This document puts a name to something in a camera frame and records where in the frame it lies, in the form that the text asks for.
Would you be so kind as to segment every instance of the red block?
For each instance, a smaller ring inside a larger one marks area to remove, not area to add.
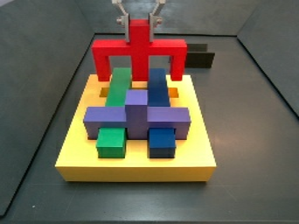
[[[158,39],[150,43],[150,24],[146,19],[130,21],[130,43],[124,40],[96,40],[92,45],[98,80],[110,81],[108,56],[131,56],[132,80],[149,81],[150,56],[171,56],[171,76],[183,79],[187,45],[183,39]]]

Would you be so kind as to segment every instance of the yellow base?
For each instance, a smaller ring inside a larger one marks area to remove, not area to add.
[[[56,169],[66,181],[100,182],[167,182],[209,181],[217,168],[211,143],[202,120],[202,111],[190,75],[183,81],[171,81],[169,88],[177,89],[179,97],[171,98],[173,107],[187,107],[191,112],[191,129],[187,140],[177,140],[175,158],[147,157],[147,141],[128,140],[126,158],[99,158],[96,140],[88,140],[83,124],[87,107],[104,106],[100,89],[108,82],[99,82],[98,76],[88,77],[70,132],[60,150]],[[134,82],[134,88],[144,88],[144,82]]]

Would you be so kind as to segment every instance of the purple block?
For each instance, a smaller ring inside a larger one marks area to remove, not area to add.
[[[126,128],[126,107],[88,107],[83,119],[88,139],[98,139],[99,128]]]
[[[187,108],[149,107],[149,128],[174,128],[175,139],[187,139],[191,116]]]
[[[127,138],[147,139],[147,90],[126,92]]]
[[[126,105],[147,105],[147,90],[128,89],[126,91]]]

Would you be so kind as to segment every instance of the gray wall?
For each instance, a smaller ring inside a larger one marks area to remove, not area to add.
[[[122,33],[111,0],[76,0],[96,33]],[[167,0],[157,33],[238,35],[261,0]],[[147,18],[155,0],[124,0],[131,18]]]
[[[298,0],[265,0],[238,38],[299,115],[298,10]]]
[[[72,0],[15,0],[0,8],[0,215],[92,37]]]

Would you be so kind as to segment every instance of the green block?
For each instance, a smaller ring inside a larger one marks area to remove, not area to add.
[[[100,128],[96,147],[100,158],[124,158],[127,154],[127,129]]]
[[[127,90],[131,88],[131,73],[131,68],[114,69],[106,103],[108,107],[126,106]]]

